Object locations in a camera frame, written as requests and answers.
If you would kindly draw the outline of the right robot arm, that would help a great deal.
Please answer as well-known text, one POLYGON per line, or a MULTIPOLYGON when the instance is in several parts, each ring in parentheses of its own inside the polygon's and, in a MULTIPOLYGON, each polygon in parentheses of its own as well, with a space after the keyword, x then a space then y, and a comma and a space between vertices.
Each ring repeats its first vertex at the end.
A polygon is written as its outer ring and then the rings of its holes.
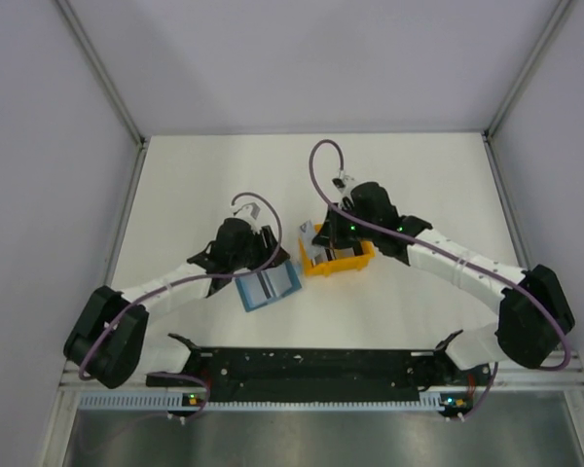
POLYGON ((484 304, 493 323, 456 329, 437 345, 436 376, 448 385, 487 363, 512 361, 531 370, 549 370, 546 359, 566 347, 575 319, 557 275, 538 265, 522 269, 468 249, 414 215, 401 215, 384 187, 347 175, 332 180, 339 199, 327 208, 325 225, 314 238, 324 246, 350 247, 368 241, 387 258, 428 272, 484 304))

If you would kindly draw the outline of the white credit card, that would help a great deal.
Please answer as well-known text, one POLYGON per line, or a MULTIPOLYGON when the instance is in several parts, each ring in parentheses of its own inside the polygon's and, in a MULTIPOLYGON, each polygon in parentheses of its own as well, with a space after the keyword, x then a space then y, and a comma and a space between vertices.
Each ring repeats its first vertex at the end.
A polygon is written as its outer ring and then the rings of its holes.
POLYGON ((276 299, 276 294, 270 277, 263 271, 256 274, 257 278, 257 290, 256 290, 256 301, 261 304, 267 304, 276 299))
POLYGON ((320 260, 324 251, 323 247, 313 244, 313 239, 316 235, 314 224, 311 220, 307 220, 299 228, 301 244, 305 251, 306 257, 310 263, 315 266, 320 260))

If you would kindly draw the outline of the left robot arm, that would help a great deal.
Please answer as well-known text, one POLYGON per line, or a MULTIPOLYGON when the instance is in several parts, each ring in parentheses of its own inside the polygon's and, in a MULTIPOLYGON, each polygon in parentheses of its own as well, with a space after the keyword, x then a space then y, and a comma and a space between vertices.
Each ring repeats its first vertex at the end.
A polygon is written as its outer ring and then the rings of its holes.
POLYGON ((155 319, 209 298, 237 278, 280 266, 289 258, 281 241, 281 226, 227 218, 215 238, 176 269, 124 290, 98 287, 64 344, 65 358, 77 365, 79 379, 109 389, 135 374, 195 383, 201 362, 191 356, 191 344, 175 332, 155 337, 155 319))

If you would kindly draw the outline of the blue leather card holder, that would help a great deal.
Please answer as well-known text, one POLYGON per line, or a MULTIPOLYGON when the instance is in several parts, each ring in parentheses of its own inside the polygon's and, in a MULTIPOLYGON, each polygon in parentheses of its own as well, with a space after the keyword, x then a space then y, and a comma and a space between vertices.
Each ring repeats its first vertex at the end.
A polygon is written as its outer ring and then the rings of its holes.
POLYGON ((297 270, 290 261, 236 278, 235 285, 246 312, 272 305, 302 288, 297 270))

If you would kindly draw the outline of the orange plastic card stand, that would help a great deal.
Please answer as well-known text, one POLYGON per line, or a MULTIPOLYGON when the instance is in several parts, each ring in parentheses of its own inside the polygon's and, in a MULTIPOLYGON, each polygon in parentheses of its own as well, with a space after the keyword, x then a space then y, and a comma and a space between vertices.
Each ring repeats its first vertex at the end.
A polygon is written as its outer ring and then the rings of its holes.
POLYGON ((357 242, 346 249, 317 246, 312 239, 322 227, 306 221, 299 228, 301 271, 305 276, 329 276, 336 272, 365 269, 375 257, 374 246, 369 241, 357 242))

